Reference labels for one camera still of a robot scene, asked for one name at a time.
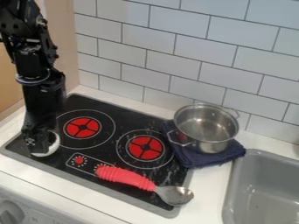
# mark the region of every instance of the black stovetop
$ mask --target black stovetop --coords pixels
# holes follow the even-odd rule
[[[94,175],[98,165],[114,165],[144,175],[157,186],[185,185],[188,170],[179,164],[167,138],[160,133],[162,123],[162,119],[150,115],[73,94],[58,116],[58,151],[30,160],[92,182],[99,192],[105,193],[108,188],[113,191],[107,193],[119,200],[171,217],[177,208],[165,204],[154,192],[110,183]],[[18,136],[6,150],[27,157],[24,147]]]

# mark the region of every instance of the red spoon handle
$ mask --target red spoon handle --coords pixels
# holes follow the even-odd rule
[[[124,170],[122,168],[112,166],[100,166],[96,170],[95,174],[100,179],[105,179],[107,181],[130,186],[136,186],[145,191],[154,192],[156,190],[156,185],[149,179],[132,171]]]

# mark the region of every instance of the blue cloth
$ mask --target blue cloth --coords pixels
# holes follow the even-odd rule
[[[166,134],[171,130],[176,130],[176,125],[173,120],[169,120],[163,123],[163,132]],[[180,143],[177,135],[171,136],[173,140]],[[175,143],[170,143],[171,148],[181,162],[181,164],[186,168],[203,168],[212,165],[222,165],[224,163],[230,162],[236,158],[244,157],[246,154],[246,149],[236,140],[231,140],[227,145],[227,148],[220,153],[208,154],[203,152],[198,152],[192,145],[182,147]]]

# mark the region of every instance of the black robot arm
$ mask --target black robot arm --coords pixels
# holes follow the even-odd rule
[[[66,98],[65,75],[53,66],[59,57],[57,46],[34,0],[0,0],[0,34],[23,87],[22,134],[28,152],[47,156],[59,140],[53,131]]]

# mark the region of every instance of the sink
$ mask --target sink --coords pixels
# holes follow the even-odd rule
[[[299,161],[248,150],[233,163],[224,224],[299,224]]]

